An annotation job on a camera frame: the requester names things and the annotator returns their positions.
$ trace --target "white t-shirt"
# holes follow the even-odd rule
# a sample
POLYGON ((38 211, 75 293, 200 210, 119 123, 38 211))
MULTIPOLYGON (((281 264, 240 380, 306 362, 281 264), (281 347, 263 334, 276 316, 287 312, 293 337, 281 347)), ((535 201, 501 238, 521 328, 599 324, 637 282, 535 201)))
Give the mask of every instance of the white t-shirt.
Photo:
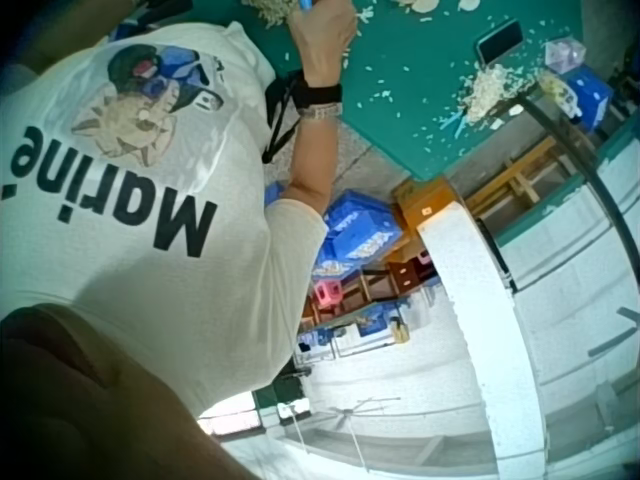
POLYGON ((273 71, 238 24, 77 53, 0 104, 0 318, 68 305, 194 415, 290 358, 326 234, 264 209, 273 71))

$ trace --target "bracelet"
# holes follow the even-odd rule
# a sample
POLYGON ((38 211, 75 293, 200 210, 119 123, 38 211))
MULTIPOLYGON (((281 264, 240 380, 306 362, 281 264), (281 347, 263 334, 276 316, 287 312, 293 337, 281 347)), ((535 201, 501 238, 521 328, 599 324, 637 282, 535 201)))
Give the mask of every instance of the bracelet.
POLYGON ((325 118, 338 118, 340 115, 342 115, 342 103, 312 105, 309 108, 298 109, 298 114, 303 120, 324 120, 325 118))

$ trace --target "black wristband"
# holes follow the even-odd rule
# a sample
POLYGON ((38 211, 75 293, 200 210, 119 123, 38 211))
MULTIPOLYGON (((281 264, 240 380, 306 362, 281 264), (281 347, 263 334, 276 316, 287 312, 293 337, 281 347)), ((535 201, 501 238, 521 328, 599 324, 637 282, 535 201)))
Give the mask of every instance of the black wristband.
POLYGON ((333 87, 312 88, 304 79, 302 71, 297 72, 293 83, 293 103, 298 110, 312 105, 327 105, 342 102, 342 85, 333 87))

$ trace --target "smartphone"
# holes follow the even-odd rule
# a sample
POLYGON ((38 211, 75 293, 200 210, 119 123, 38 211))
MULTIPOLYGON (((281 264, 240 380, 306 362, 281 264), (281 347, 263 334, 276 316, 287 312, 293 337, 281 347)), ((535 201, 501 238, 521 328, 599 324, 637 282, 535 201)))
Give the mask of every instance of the smartphone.
POLYGON ((478 40, 476 51, 481 64, 486 67, 513 51, 523 41, 524 35, 520 22, 509 20, 478 40))

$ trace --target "cartoon character print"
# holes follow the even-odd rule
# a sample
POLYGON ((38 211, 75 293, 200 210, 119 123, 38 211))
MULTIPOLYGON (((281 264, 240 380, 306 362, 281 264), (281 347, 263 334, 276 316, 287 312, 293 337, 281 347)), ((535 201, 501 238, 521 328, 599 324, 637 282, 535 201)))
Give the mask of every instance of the cartoon character print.
MULTIPOLYGON (((214 61, 222 82, 224 67, 214 61)), ((108 158, 130 154, 151 167, 171 144, 177 111, 193 106, 214 113, 224 106, 192 50, 131 45, 114 55, 107 70, 110 83, 79 113, 71 131, 91 137, 108 158)))

